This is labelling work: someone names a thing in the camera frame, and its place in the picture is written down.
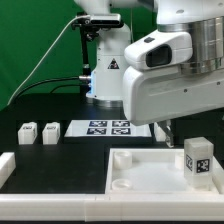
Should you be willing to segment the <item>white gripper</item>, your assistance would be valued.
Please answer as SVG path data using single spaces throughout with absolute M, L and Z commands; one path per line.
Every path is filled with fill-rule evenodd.
M 224 66 L 196 75 L 183 75 L 179 66 L 148 71 L 129 67 L 123 77 L 123 106 L 134 125 L 159 122 L 172 148 L 169 119 L 224 107 Z

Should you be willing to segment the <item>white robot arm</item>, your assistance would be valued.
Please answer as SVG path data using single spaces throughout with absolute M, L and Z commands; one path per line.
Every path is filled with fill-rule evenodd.
M 134 125 L 224 107 L 224 0 L 74 0 L 98 39 L 89 101 Z M 157 28 L 136 42 L 113 8 L 145 6 Z

